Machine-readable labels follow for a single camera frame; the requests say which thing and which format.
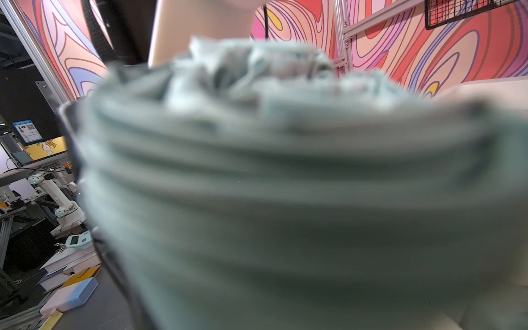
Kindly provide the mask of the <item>mint green umbrella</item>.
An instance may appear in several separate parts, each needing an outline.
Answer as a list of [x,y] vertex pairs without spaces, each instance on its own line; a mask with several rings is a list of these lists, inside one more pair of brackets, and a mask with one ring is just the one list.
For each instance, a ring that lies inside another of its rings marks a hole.
[[527,118],[302,43],[113,64],[60,121],[138,329],[526,329]]

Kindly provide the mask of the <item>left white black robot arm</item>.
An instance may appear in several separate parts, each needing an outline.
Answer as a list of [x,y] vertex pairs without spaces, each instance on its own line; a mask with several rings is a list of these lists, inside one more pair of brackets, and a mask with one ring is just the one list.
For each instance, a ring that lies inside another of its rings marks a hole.
[[82,1],[93,47],[108,65],[166,63],[192,37],[246,39],[266,1]]

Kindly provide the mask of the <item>white plastic drawer cabinet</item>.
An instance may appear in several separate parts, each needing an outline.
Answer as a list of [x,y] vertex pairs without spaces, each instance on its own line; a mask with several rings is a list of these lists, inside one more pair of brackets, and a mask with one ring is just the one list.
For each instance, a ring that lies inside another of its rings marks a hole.
[[527,77],[464,82],[439,92],[436,99],[442,101],[486,99],[502,109],[527,116]]

